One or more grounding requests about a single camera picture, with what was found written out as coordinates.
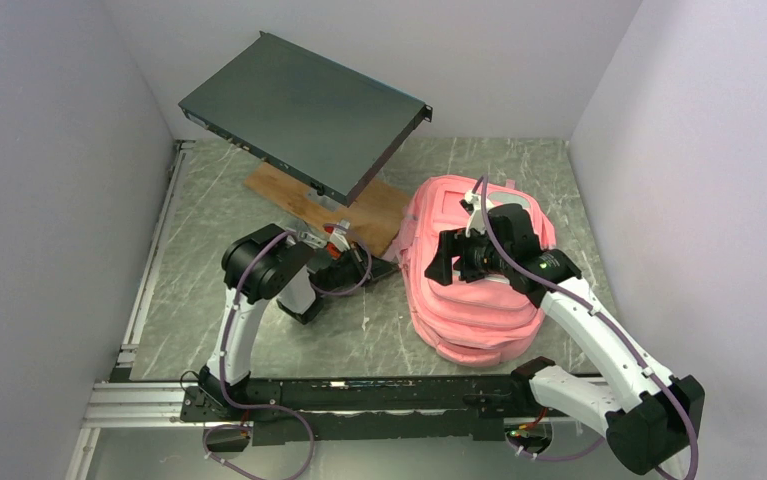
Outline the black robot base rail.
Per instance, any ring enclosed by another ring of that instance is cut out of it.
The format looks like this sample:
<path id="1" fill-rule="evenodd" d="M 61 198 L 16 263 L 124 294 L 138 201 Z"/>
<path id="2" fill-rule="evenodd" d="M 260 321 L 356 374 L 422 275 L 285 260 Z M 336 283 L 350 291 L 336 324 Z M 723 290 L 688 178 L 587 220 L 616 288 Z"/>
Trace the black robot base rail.
<path id="1" fill-rule="evenodd" d="M 551 364 L 538 357 L 509 374 L 477 376 L 253 378 L 230 388 L 231 401 L 202 372 L 185 390 L 180 420 L 243 425 L 255 446 L 308 439 L 501 441 L 516 423 L 541 413 L 526 379 Z"/>

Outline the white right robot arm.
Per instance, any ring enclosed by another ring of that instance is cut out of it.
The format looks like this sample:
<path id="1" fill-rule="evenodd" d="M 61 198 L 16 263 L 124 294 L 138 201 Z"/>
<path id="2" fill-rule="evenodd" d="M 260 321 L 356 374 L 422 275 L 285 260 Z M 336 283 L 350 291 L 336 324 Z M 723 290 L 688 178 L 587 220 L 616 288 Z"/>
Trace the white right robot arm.
<path id="1" fill-rule="evenodd" d="M 643 349 L 592 291 L 563 251 L 540 244 L 529 213 L 515 203 L 484 209 L 462 201 L 468 223 L 439 234 L 425 277 L 448 286 L 454 279 L 506 278 L 559 324 L 598 369 L 600 388 L 546 360 L 518 368 L 510 401 L 533 415 L 558 410 L 597 432 L 629 471 L 669 478 L 664 465 L 689 453 L 685 478 L 699 472 L 699 433 L 706 392 L 692 375 L 679 378 Z"/>

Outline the pink student backpack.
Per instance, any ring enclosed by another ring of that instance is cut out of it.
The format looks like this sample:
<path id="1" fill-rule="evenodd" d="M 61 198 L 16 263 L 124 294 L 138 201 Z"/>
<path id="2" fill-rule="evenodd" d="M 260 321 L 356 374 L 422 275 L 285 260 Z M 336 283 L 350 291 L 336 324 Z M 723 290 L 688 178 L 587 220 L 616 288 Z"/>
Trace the pink student backpack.
<path id="1" fill-rule="evenodd" d="M 534 341 L 545 313 L 515 292 L 501 276 L 442 286 L 424 277 L 439 233 L 466 225 L 460 201 L 476 181 L 457 175 L 432 177 L 404 209 L 387 256 L 403 277 L 408 312 L 419 337 L 444 359 L 490 367 L 521 356 Z"/>

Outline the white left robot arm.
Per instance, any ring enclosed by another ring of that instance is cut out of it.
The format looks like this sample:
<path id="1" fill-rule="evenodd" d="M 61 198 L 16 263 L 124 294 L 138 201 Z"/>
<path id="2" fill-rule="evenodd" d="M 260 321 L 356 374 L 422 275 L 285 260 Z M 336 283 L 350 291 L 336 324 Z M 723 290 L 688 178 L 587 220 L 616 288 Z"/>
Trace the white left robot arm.
<path id="1" fill-rule="evenodd" d="M 298 323 L 311 322 L 328 297 L 349 296 L 397 270 L 371 253 L 348 223 L 326 223 L 330 238 L 310 244 L 295 231 L 268 224 L 233 242 L 223 254 L 225 306 L 221 331 L 197 374 L 207 407 L 223 420 L 247 404 L 252 353 L 271 301 Z"/>

